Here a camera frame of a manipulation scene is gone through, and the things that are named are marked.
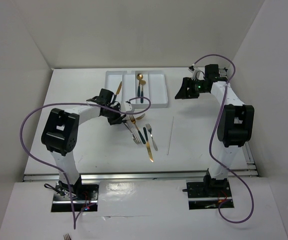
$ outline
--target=white stick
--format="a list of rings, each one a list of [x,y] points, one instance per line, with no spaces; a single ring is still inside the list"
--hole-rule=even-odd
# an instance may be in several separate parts
[[[169,154],[169,147],[170,147],[170,141],[171,141],[171,139],[172,139],[173,125],[174,125],[174,117],[173,117],[173,122],[172,122],[172,128],[171,128],[171,130],[170,130],[170,136],[169,136],[169,143],[168,143],[167,155]]]

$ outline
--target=white table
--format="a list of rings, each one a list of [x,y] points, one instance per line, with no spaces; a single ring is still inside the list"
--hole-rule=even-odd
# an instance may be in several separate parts
[[[175,100],[183,77],[189,77],[187,68],[99,68],[99,69],[55,69],[45,104],[73,102],[84,103],[86,99],[99,94],[105,84],[106,71],[120,70],[162,70],[165,73],[169,105],[168,108],[150,109],[147,117],[138,121],[139,127],[150,123],[159,151],[153,151],[155,159],[151,163],[144,145],[134,144],[124,125],[110,126],[104,117],[92,119],[79,127],[74,156],[80,173],[145,173],[206,171],[212,159],[208,153],[208,144],[219,103],[208,93],[198,99]],[[46,146],[41,143],[50,108],[43,109],[32,153],[52,164],[55,161]],[[169,155],[167,155],[171,123],[174,117]],[[218,152],[219,141],[213,144]],[[232,168],[248,168],[242,149],[236,155]],[[26,175],[57,174],[57,170],[28,159]]]
[[[0,230],[0,240],[286,240],[287,236],[266,178],[246,177],[255,208],[249,221],[225,222],[216,209],[189,210],[185,180],[101,182],[98,212],[83,213],[73,230],[71,212],[50,211],[53,191],[44,182],[16,183]],[[231,220],[249,214],[245,186],[230,179],[235,208]]]

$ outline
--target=gold fork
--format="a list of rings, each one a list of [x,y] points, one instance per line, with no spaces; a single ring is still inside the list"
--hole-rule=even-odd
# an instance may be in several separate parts
[[[142,115],[138,116],[138,117],[137,117],[137,118],[135,118],[135,119],[136,119],[136,120],[140,120],[140,119],[143,119],[145,116],[146,116],[146,114],[144,113],[144,114],[142,114]]]
[[[136,127],[136,129],[138,131],[138,134],[140,136],[140,139],[142,140],[143,144],[146,144],[145,138],[143,137],[142,133],[140,132],[139,128],[136,125],[136,119],[134,118],[133,115],[129,115],[129,118],[130,118],[130,121],[132,122],[132,124],[135,125],[135,127]]]

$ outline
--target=white floor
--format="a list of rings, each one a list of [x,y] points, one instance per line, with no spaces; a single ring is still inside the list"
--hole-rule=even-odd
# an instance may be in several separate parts
[[[266,178],[246,177],[253,191],[255,209],[249,221],[225,222],[216,209],[189,210],[184,180],[102,182],[98,212],[81,215],[73,230],[71,212],[51,213],[53,192],[44,182],[16,183],[0,240],[286,240],[273,195]],[[250,211],[245,186],[230,179],[235,208],[223,209],[231,220],[241,220]]]

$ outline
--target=gold knife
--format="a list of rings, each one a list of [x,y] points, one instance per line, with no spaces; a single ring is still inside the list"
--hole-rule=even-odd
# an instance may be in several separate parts
[[[145,138],[146,138],[146,147],[147,147],[149,159],[150,159],[150,161],[153,163],[153,162],[154,162],[153,154],[152,154],[152,151],[151,151],[151,149],[150,149],[150,145],[149,145],[149,141],[148,141],[148,135],[147,135],[147,130],[146,130],[145,127],[144,127],[144,133],[145,133]]]
[[[116,95],[118,95],[118,94],[120,93],[120,89],[122,89],[122,82],[120,82],[120,84],[119,84],[119,86],[118,86]]]

